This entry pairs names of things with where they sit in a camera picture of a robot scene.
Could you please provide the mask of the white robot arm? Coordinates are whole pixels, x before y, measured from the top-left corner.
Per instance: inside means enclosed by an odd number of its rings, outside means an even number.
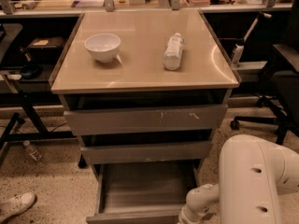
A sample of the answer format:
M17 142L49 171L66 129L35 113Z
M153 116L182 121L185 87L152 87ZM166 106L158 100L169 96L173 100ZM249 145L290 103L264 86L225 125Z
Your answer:
M283 224L281 194L299 190L299 154L262 138L239 134L221 148L219 182L192 189L178 224L200 224L213 203L221 224Z

